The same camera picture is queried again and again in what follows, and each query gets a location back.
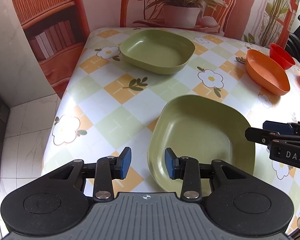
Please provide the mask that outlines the green square plate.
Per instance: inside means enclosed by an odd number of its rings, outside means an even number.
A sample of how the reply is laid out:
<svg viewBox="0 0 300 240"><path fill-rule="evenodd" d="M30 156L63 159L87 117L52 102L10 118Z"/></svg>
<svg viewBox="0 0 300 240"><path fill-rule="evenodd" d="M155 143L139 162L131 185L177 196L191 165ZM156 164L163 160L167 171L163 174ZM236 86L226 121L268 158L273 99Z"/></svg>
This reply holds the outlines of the green square plate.
<svg viewBox="0 0 300 240"><path fill-rule="evenodd" d="M142 30L121 43L127 63L161 75L181 71L194 54L195 45L188 38L160 29Z"/></svg>
<svg viewBox="0 0 300 240"><path fill-rule="evenodd" d="M166 148L177 157L193 157L202 164L221 159L253 174L255 144L245 138L249 126L232 107L198 95L178 96L162 110L149 144L147 161L153 179L164 191L181 192L182 180L168 176Z"/></svg>

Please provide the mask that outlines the printed room backdrop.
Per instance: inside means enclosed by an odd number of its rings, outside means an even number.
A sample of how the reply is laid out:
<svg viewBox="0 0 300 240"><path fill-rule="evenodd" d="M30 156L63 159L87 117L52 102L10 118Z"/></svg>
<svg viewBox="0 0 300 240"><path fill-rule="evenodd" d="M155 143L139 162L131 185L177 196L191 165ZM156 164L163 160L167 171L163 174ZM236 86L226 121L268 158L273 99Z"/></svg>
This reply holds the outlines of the printed room backdrop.
<svg viewBox="0 0 300 240"><path fill-rule="evenodd" d="M284 47L299 0L12 0L47 81L63 96L100 27L172 27Z"/></svg>

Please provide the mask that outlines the red plastic bowl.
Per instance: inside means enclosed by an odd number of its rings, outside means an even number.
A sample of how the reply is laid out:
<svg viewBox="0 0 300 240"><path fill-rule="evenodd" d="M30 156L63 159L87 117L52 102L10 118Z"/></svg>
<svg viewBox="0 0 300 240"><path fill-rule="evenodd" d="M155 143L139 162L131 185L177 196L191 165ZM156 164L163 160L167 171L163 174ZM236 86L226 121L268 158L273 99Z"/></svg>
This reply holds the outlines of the red plastic bowl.
<svg viewBox="0 0 300 240"><path fill-rule="evenodd" d="M270 44L270 58L279 64L284 70L288 70L295 65L295 61L292 56L285 49L275 43Z"/></svg>

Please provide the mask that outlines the orange square plate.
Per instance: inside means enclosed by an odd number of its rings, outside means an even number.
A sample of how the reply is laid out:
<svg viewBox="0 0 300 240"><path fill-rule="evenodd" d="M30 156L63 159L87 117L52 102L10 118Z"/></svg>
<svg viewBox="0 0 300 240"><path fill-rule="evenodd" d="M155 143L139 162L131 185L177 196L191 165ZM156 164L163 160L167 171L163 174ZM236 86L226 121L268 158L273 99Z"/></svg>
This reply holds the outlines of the orange square plate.
<svg viewBox="0 0 300 240"><path fill-rule="evenodd" d="M273 94L282 96L290 91L290 83L285 70L262 52L249 49L245 66L249 76Z"/></svg>

